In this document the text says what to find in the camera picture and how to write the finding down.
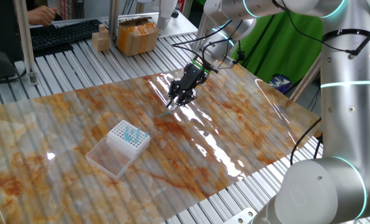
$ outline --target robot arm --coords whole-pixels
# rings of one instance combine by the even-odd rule
[[[252,19],[285,9],[320,17],[323,22],[327,44],[321,52],[325,150],[322,159],[301,161],[289,168],[279,193],[252,224],[325,224],[368,217],[370,0],[207,0],[204,8],[219,26],[228,20]],[[188,68],[199,68],[199,76]],[[169,93],[171,99],[181,99],[175,101],[177,105],[195,99],[196,83],[200,76],[204,81],[207,78],[201,75],[205,71],[200,66],[187,65],[185,72]],[[183,85],[183,79],[192,85]],[[194,97],[187,100],[178,94],[181,92]]]

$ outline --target table surface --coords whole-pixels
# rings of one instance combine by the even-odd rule
[[[161,223],[288,154],[316,119],[238,66],[211,75],[189,106],[156,118],[178,75],[1,105],[5,221]],[[113,181],[85,155],[123,119],[152,141]]]

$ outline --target pipette tip box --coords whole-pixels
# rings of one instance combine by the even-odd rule
[[[118,180],[149,146],[150,139],[148,133],[123,120],[85,157],[91,165]]]

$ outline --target computer monitor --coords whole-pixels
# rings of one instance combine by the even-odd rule
[[[14,2],[0,0],[0,78],[14,75],[12,63],[21,60],[23,53]]]

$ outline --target white tip rack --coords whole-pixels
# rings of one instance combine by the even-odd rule
[[[109,131],[107,138],[85,156],[87,161],[114,180],[149,146],[150,136],[123,120]]]

